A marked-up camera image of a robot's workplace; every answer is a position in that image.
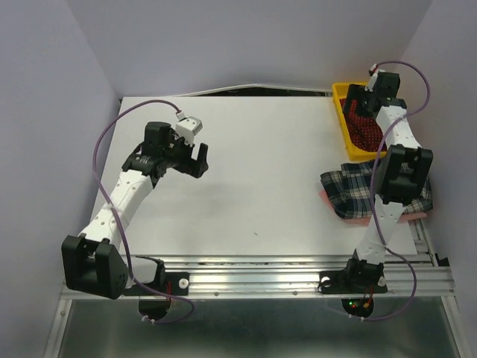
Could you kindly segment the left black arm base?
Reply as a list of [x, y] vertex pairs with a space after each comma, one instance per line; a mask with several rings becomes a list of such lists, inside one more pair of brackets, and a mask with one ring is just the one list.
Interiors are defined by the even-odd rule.
[[139, 257], [147, 265], [135, 271], [141, 284], [129, 279], [122, 295], [144, 296], [138, 301], [142, 320], [153, 325], [173, 324], [188, 319], [195, 311], [195, 304], [188, 298], [190, 273], [168, 271], [163, 260]]

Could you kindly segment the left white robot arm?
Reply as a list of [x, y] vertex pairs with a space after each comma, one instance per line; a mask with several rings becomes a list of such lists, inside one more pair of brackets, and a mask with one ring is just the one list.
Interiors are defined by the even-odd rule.
[[123, 242], [125, 231], [141, 203], [168, 169], [200, 178], [208, 169], [208, 147], [200, 144], [192, 156], [201, 120], [189, 116], [175, 126], [149, 122], [143, 141], [127, 157], [112, 192], [92, 221], [78, 236], [67, 236], [61, 245], [63, 269], [69, 289], [117, 299], [135, 285], [132, 259]]

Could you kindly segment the red polka dot skirt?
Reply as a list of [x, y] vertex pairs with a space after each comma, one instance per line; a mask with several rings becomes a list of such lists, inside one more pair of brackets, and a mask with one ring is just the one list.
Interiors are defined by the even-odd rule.
[[372, 116], [344, 114], [351, 143], [366, 152], [376, 152], [382, 140], [382, 130]]

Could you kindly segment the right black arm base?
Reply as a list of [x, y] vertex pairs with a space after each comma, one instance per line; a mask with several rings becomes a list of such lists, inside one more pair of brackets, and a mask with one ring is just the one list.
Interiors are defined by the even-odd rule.
[[369, 318], [374, 309], [373, 296], [388, 291], [383, 273], [382, 263], [374, 265], [351, 258], [341, 270], [322, 271], [317, 291], [324, 295], [361, 295], [360, 298], [343, 298], [342, 306], [351, 316]]

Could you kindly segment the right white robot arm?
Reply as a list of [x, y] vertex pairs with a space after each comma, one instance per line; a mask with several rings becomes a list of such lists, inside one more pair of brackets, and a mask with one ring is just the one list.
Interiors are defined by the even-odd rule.
[[371, 175], [372, 218], [362, 241], [343, 273], [352, 290], [384, 286], [385, 252], [405, 208], [421, 194], [433, 153], [415, 139], [408, 123], [404, 100], [398, 98], [400, 77], [381, 69], [370, 71], [365, 86], [352, 85], [347, 100], [357, 101], [360, 114], [371, 115], [382, 130], [379, 151]]

